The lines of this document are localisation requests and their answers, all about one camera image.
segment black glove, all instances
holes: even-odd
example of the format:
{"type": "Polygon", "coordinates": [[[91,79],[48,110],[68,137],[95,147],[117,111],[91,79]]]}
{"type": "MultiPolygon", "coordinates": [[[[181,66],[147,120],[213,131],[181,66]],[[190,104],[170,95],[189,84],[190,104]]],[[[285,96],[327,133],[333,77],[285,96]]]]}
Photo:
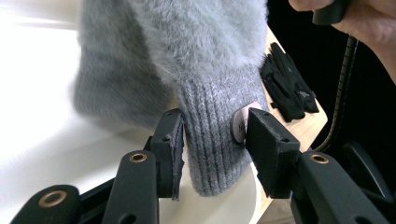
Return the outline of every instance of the black glove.
{"type": "Polygon", "coordinates": [[[289,82],[292,90],[304,106],[305,111],[309,113],[318,113],[319,110],[315,101],[316,96],[301,77],[293,59],[288,53],[284,53],[277,43],[271,44],[271,53],[280,74],[289,82]]]}
{"type": "Polygon", "coordinates": [[[271,54],[267,56],[264,67],[260,71],[262,81],[286,122],[292,119],[303,119],[305,112],[303,105],[294,94],[289,82],[280,74],[276,62],[271,54]]]}

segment finger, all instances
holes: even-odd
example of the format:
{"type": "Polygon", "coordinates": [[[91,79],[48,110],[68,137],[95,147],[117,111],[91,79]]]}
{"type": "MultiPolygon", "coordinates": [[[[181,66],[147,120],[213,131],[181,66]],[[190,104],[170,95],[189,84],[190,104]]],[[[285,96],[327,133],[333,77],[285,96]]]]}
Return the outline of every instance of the finger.
{"type": "Polygon", "coordinates": [[[328,6],[334,0],[289,0],[296,11],[313,11],[328,6]]]}

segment fuzzy gray fabric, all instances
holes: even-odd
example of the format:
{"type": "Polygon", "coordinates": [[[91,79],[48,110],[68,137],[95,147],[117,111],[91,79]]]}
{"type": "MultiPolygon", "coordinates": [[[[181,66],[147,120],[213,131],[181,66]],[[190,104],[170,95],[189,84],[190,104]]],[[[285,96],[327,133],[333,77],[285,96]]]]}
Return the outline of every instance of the fuzzy gray fabric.
{"type": "Polygon", "coordinates": [[[177,92],[186,122],[192,184],[202,196],[228,189],[250,157],[231,138],[233,113],[268,110],[259,67],[265,0],[129,0],[162,81],[177,92]]]}
{"type": "Polygon", "coordinates": [[[76,110],[153,130],[171,90],[156,76],[131,6],[125,0],[83,0],[79,14],[76,110]]]}

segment gray garment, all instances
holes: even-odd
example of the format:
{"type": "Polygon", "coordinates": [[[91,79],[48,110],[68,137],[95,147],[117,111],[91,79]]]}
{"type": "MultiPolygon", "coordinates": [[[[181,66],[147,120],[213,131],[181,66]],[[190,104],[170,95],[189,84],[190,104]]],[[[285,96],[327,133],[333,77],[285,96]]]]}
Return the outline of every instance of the gray garment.
{"type": "Polygon", "coordinates": [[[152,62],[177,91],[185,119],[192,184],[202,196],[228,189],[250,157],[231,137],[236,110],[267,109],[259,67],[266,1],[131,0],[152,62]]]}
{"type": "Polygon", "coordinates": [[[153,130],[171,90],[155,74],[128,2],[83,0],[79,13],[76,110],[153,130]]]}

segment gray fur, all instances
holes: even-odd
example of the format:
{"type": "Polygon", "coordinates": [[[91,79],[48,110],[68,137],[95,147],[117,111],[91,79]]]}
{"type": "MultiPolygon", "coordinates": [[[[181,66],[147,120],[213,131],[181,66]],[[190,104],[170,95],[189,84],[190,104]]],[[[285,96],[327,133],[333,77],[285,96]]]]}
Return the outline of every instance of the gray fur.
{"type": "Polygon", "coordinates": [[[218,195],[250,162],[231,137],[233,113],[255,101],[268,109],[259,76],[266,1],[129,1],[159,76],[177,91],[192,184],[218,195]]]}
{"type": "Polygon", "coordinates": [[[77,111],[153,129],[170,101],[126,0],[83,0],[77,111]]]}

